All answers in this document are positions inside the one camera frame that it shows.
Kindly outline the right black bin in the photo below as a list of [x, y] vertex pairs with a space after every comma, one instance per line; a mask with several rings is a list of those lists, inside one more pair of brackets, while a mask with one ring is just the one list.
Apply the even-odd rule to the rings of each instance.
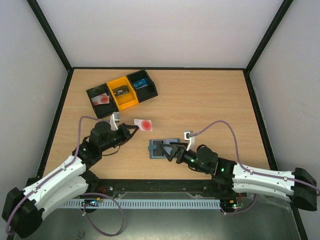
[[142, 69], [130, 73], [126, 77], [132, 85], [139, 103], [158, 96], [156, 85], [146, 70]]

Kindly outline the teal leather card holder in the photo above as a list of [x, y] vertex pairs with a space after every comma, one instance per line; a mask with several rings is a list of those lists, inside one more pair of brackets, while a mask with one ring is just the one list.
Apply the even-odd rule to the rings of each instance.
[[149, 140], [149, 158], [150, 159], [166, 159], [165, 153], [170, 154], [171, 147], [165, 145], [179, 143], [179, 138], [164, 138], [164, 139], [150, 139]]

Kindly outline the grey card in holder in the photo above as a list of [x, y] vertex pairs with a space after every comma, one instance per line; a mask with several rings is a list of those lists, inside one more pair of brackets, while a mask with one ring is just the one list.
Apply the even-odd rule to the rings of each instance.
[[149, 141], [149, 158], [150, 159], [165, 159], [166, 156], [163, 153], [163, 150], [160, 148], [160, 145], [163, 144], [171, 144], [171, 143], [176, 143], [177, 139], [152, 139]]

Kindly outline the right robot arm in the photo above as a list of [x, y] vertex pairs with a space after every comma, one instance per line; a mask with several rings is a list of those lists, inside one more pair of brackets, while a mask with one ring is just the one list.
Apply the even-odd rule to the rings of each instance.
[[224, 196], [233, 192], [250, 193], [279, 198], [305, 211], [318, 209], [317, 182], [303, 168], [276, 171], [251, 167], [219, 157], [204, 144], [193, 151], [186, 143], [160, 142], [155, 150], [170, 162], [175, 160], [193, 171], [210, 175]]

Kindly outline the white red-dot card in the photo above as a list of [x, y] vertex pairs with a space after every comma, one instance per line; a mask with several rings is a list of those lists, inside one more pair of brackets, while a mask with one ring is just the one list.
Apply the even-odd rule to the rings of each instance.
[[134, 124], [139, 127], [141, 131], [152, 131], [153, 126], [151, 120], [147, 119], [134, 119]]
[[106, 93], [94, 96], [91, 98], [91, 102], [94, 106], [106, 105], [110, 103], [110, 97]]

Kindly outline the yellow bin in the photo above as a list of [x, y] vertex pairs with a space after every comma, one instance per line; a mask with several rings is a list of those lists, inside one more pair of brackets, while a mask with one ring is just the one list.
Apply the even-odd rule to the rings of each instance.
[[137, 94], [126, 76], [108, 81], [106, 84], [119, 111], [139, 103]]

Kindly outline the black metal frame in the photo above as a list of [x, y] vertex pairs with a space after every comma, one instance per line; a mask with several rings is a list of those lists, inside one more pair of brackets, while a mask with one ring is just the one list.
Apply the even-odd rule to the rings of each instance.
[[[261, 39], [258, 47], [256, 48], [253, 56], [251, 57], [248, 65], [245, 68], [236, 68], [236, 67], [164, 67], [164, 66], [143, 66], [142, 69], [146, 70], [170, 70], [170, 71], [178, 71], [178, 70], [201, 70], [201, 71], [206, 71], [206, 70], [215, 70], [215, 71], [242, 71], [244, 74], [244, 79], [247, 85], [248, 93], [250, 96], [251, 104], [253, 107], [253, 111], [255, 114], [255, 118], [257, 121], [257, 125], [259, 128], [260, 136], [262, 138], [262, 143], [264, 146], [264, 150], [266, 153], [267, 161], [269, 164], [269, 167], [271, 167], [272, 170], [277, 170], [277, 162], [271, 147], [271, 143], [269, 140], [269, 136], [266, 130], [265, 126], [265, 120], [261, 112], [260, 108], [260, 103], [258, 101], [255, 89], [253, 87], [253, 82], [250, 77], [250, 73], [253, 70], [254, 66], [256, 65], [257, 61], [261, 57], [263, 51], [265, 50], [266, 46], [270, 42], [271, 38], [273, 37], [276, 29], [280, 25], [281, 21], [283, 20], [284, 16], [286, 15], [287, 11], [289, 10], [290, 6], [292, 5], [293, 1], [292, 0], [284, 0], [279, 9], [277, 10], [274, 18], [272, 19], [268, 29], [266, 30], [265, 34], [263, 35], [263, 38]], [[67, 71], [67, 77], [65, 79], [65, 83], [62, 89], [61, 97], [59, 99], [59, 103], [57, 106], [57, 110], [55, 112], [53, 122], [50, 128], [50, 132], [46, 141], [46, 145], [43, 151], [43, 155], [41, 158], [41, 161], [39, 162], [39, 167], [37, 170], [36, 177], [34, 179], [37, 179], [42, 176], [44, 167], [47, 163], [48, 156], [49, 156], [49, 150], [52, 147], [53, 143], [53, 137], [55, 136], [57, 126], [60, 120], [60, 116], [62, 113], [63, 106], [65, 104], [65, 99], [67, 96], [67, 92], [70, 86], [71, 82], [71, 77], [74, 73], [75, 69], [78, 69], [79, 67], [73, 67], [67, 56], [65, 55], [58, 39], [56, 38], [45, 14], [43, 13], [39, 3], [36, 0], [28, 0], [27, 4], [29, 5], [30, 9], [32, 10], [34, 16], [37, 18], [37, 21], [41, 25], [41, 28], [45, 32], [48, 40], [50, 41], [53, 49], [55, 50], [57, 56], [59, 57], [59, 60], [62, 62], [64, 68]]]

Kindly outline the left black bin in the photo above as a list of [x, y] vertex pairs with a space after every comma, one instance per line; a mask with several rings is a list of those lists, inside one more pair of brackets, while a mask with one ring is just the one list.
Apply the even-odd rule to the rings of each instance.
[[98, 119], [118, 112], [116, 101], [106, 83], [86, 90], [93, 111]]

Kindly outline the black bin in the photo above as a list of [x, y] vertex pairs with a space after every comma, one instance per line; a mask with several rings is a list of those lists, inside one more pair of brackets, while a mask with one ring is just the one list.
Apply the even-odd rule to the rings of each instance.
[[116, 101], [106, 83], [86, 90], [93, 111], [98, 119], [118, 112]]
[[158, 96], [156, 85], [146, 70], [142, 69], [130, 73], [126, 77], [132, 85], [139, 103]]

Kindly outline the brown VIP card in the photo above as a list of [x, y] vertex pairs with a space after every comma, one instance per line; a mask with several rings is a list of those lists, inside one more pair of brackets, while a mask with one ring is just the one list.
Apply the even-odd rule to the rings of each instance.
[[115, 97], [120, 97], [122, 95], [125, 95], [125, 94], [129, 93], [130, 90], [129, 90], [127, 85], [122, 85], [122, 86], [114, 88], [112, 90], [112, 92], [113, 92]]

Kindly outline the blue card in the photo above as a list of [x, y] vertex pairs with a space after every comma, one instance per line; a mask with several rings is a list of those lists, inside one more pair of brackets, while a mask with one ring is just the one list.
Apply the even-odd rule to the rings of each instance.
[[146, 87], [148, 85], [148, 81], [145, 78], [142, 78], [137, 81], [134, 81], [132, 84], [133, 88], [137, 90]]

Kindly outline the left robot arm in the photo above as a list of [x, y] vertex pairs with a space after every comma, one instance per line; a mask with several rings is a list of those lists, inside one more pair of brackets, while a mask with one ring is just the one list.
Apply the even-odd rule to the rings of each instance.
[[97, 190], [99, 178], [90, 168], [102, 159], [104, 151], [121, 147], [138, 130], [136, 125], [99, 121], [88, 136], [77, 140], [75, 150], [60, 166], [22, 190], [10, 190], [1, 215], [6, 234], [27, 238], [54, 210], [75, 197], [108, 199]]

